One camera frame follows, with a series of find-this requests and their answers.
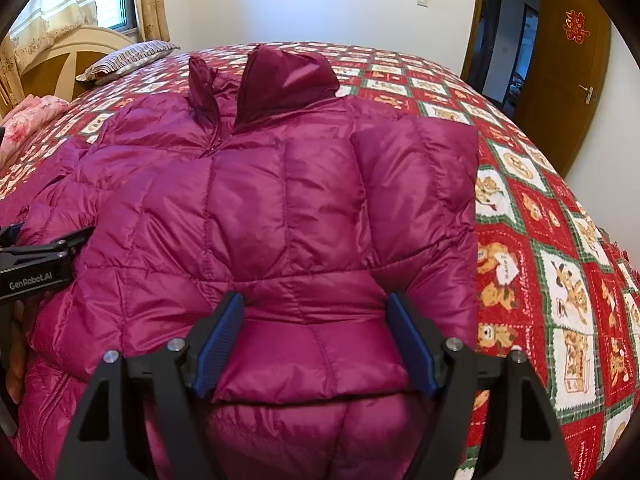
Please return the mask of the magenta quilted down jacket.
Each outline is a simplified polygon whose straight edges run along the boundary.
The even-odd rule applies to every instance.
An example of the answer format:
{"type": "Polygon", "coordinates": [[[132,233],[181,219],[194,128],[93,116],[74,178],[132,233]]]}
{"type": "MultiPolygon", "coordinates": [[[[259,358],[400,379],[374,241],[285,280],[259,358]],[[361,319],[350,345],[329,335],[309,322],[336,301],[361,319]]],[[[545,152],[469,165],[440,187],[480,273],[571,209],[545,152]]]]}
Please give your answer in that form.
{"type": "Polygon", "coordinates": [[[401,478],[428,409],[384,306],[400,290],[474,341],[476,129],[338,96],[314,53],[189,68],[188,92],[140,96],[2,200],[23,245],[92,229],[73,283],[25,315],[15,451],[51,478],[104,352],[155,351],[235,290],[244,322],[200,411],[228,476],[401,478]]]}

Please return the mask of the red patterned bed quilt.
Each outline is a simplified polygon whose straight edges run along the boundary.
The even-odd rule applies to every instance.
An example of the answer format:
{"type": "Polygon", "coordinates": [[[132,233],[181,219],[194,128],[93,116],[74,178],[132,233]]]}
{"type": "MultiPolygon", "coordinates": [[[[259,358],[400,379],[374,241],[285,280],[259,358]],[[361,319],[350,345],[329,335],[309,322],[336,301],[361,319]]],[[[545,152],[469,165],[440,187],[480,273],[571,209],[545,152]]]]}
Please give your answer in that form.
{"type": "MultiPolygon", "coordinates": [[[[65,141],[96,140],[104,122],[140,96],[188,92],[192,56],[241,77],[258,47],[168,56],[87,92],[34,135],[24,165],[1,179],[1,203],[65,141]]],[[[476,129],[477,315],[475,338],[467,345],[488,356],[527,354],[559,419],[572,477],[592,478],[639,402],[639,274],[626,255],[597,228],[535,144],[446,68],[358,47],[264,47],[323,56],[337,78],[338,96],[476,129]]],[[[23,398],[25,315],[66,287],[27,306],[21,318],[16,385],[23,398]]]]}

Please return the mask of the beige sheer curtain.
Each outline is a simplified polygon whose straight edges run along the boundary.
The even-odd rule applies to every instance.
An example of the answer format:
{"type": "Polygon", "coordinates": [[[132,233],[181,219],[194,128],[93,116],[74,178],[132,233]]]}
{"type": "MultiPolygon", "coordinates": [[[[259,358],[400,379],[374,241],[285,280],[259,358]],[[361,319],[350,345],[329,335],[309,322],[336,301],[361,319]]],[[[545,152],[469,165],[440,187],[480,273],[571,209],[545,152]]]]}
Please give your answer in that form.
{"type": "Polygon", "coordinates": [[[26,67],[63,36],[98,24],[96,0],[29,0],[1,43],[1,105],[12,108],[25,97],[26,67]]]}

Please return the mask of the striped grey pillow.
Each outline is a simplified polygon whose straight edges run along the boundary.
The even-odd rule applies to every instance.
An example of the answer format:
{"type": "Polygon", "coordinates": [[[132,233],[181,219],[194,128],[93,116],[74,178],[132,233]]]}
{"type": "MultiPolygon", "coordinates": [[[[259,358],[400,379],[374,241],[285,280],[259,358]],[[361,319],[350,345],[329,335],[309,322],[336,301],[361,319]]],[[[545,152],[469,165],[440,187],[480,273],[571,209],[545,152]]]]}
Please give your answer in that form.
{"type": "Polygon", "coordinates": [[[167,58],[179,47],[170,41],[150,40],[138,42],[114,51],[89,66],[76,76],[77,82],[103,86],[135,72],[143,66],[167,58]]]}

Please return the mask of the cream wooden headboard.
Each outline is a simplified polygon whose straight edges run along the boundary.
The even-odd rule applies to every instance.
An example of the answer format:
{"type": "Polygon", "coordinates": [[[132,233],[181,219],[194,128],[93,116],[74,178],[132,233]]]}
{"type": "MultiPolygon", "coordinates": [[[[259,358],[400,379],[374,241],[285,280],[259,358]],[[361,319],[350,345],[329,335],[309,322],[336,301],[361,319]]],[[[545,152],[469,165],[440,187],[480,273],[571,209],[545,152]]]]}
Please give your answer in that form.
{"type": "Polygon", "coordinates": [[[20,73],[24,96],[58,96],[73,101],[89,88],[76,76],[112,52],[134,42],[116,30],[84,25],[38,54],[20,73]]]}

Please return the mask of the red paper door decoration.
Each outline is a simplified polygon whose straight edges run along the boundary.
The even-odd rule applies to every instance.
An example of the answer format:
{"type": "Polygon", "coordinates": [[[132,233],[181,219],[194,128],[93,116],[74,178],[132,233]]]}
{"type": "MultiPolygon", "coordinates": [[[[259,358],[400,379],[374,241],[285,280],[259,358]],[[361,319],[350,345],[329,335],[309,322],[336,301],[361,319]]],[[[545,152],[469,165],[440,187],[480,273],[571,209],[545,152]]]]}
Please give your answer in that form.
{"type": "Polygon", "coordinates": [[[582,11],[570,9],[565,12],[565,21],[563,24],[565,37],[568,41],[575,44],[583,44],[590,36],[590,31],[586,29],[586,17],[582,11]]]}

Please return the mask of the pink floral folded blanket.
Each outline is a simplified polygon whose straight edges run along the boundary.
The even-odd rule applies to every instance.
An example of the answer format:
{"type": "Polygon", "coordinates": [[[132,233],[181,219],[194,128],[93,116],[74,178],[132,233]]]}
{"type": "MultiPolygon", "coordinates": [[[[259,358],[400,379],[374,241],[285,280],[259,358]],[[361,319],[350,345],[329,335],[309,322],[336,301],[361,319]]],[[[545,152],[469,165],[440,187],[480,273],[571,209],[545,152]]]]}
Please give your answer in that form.
{"type": "Polygon", "coordinates": [[[1,168],[31,136],[69,109],[70,102],[58,96],[26,96],[1,122],[1,168]]]}

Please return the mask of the brown wooden door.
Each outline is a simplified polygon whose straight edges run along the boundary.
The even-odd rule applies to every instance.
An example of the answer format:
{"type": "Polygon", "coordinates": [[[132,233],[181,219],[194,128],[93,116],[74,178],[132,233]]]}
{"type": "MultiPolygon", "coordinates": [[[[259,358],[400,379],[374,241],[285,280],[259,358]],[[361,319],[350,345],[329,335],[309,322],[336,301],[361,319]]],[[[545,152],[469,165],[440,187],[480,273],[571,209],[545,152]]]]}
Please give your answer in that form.
{"type": "Polygon", "coordinates": [[[566,176],[591,124],[611,47],[611,20],[597,0],[541,0],[532,60],[513,120],[554,169],[566,176]],[[565,37],[565,12],[586,17],[583,44],[565,37]],[[585,103],[578,86],[593,86],[585,103]]]}

